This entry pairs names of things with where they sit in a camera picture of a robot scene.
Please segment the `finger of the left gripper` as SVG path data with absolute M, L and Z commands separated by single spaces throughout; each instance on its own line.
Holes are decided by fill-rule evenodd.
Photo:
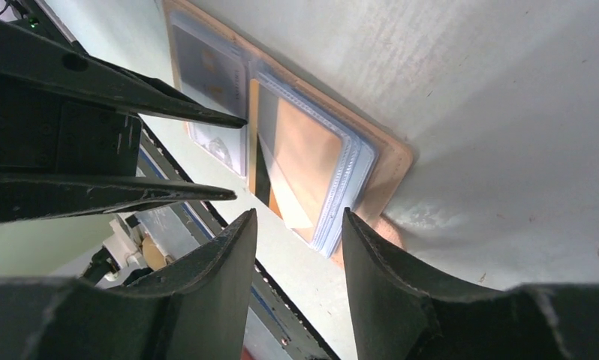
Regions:
M 133 176 L 0 173 L 0 224 L 144 211 L 187 201 L 236 199 L 232 190 Z
M 0 20 L 0 79 L 118 110 L 240 129 L 243 118 L 210 109 L 160 79 L 77 52 Z

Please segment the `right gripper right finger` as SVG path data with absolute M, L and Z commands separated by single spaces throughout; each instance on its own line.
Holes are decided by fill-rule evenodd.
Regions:
M 490 289 L 449 275 L 342 220 L 360 359 L 599 359 L 599 283 Z

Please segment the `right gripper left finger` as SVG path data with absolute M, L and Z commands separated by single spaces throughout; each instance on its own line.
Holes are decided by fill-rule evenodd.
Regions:
M 0 359 L 238 359 L 257 213 L 127 286 L 0 277 Z

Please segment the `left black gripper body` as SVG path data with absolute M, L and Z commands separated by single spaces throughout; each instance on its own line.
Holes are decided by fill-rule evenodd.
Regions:
M 135 176 L 135 115 L 0 76 L 0 173 Z

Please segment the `tan leather card holder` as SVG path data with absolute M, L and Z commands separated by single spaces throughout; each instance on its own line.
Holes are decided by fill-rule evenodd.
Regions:
M 176 87 L 214 110 L 246 118 L 238 130 L 189 124 L 190 139 L 248 185 L 249 82 L 260 81 L 341 136 L 343 149 L 312 243 L 342 263 L 342 216 L 356 212 L 369 225 L 381 214 L 411 167 L 409 147 L 333 100 L 189 1 L 166 1 L 164 15 Z

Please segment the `orange card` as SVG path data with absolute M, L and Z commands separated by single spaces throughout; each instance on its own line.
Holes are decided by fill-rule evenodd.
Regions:
M 343 149 L 341 136 L 257 79 L 249 82 L 249 190 L 312 243 Z

